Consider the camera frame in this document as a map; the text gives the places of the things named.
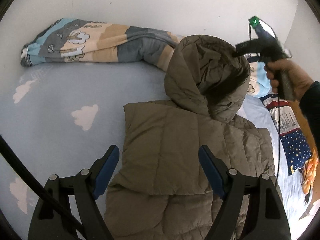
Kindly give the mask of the person right hand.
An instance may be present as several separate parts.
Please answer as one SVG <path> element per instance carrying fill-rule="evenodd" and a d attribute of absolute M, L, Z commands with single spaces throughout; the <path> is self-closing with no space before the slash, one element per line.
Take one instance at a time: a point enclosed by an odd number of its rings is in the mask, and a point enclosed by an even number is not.
<path fill-rule="evenodd" d="M 280 81 L 276 79 L 277 71 L 288 75 L 297 101 L 300 101 L 306 91 L 314 83 L 313 79 L 298 64 L 288 59 L 281 59 L 276 62 L 269 62 L 264 66 L 267 78 L 270 80 L 272 92 L 278 94 Z"/>

